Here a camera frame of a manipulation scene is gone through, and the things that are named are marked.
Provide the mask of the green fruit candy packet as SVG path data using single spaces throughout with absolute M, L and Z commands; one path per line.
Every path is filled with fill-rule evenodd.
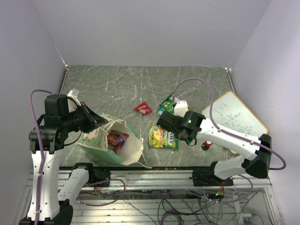
M 176 102 L 178 100 L 181 100 L 177 97 L 174 97 L 174 103 L 176 104 Z M 161 115 L 164 111 L 167 111 L 171 114 L 174 113 L 174 109 L 173 109 L 173 93 L 171 93 L 160 105 L 159 105 L 159 109 L 157 110 L 157 114 Z

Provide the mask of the yellow gummy candy packet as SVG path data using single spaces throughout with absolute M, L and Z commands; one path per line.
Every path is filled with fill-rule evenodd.
M 178 150 L 178 142 L 178 139 L 172 132 L 166 131 L 159 126 L 150 126 L 148 133 L 149 148 Z

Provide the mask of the green patterned paper bag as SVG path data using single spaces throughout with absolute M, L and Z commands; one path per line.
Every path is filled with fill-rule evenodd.
M 143 154 L 143 138 L 123 119 L 101 114 L 108 123 L 85 133 L 77 144 L 87 153 L 117 163 L 138 163 Z

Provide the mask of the small red snack packet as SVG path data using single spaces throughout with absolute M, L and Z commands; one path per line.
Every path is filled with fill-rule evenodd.
M 134 108 L 134 111 L 140 112 L 142 116 L 153 113 L 152 109 L 145 101 L 141 102 L 138 106 L 136 106 Z

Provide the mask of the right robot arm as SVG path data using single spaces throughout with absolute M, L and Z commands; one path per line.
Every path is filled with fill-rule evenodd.
M 169 131 L 190 146 L 200 141 L 209 141 L 239 156 L 226 161 L 214 161 L 210 166 L 201 166 L 192 173 L 194 186 L 233 185 L 232 176 L 248 174 L 258 179 L 266 179 L 270 169 L 272 153 L 271 137 L 245 135 L 225 127 L 216 128 L 204 115 L 187 111 L 183 117 L 163 112 L 157 125 Z

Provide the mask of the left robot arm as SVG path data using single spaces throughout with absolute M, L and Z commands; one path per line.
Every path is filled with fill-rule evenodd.
M 62 190 L 58 190 L 59 167 L 65 141 L 71 132 L 89 133 L 108 123 L 76 97 L 50 93 L 45 113 L 34 117 L 29 133 L 33 162 L 31 204 L 21 225 L 69 225 L 73 204 L 83 186 L 96 179 L 92 163 L 77 163 Z

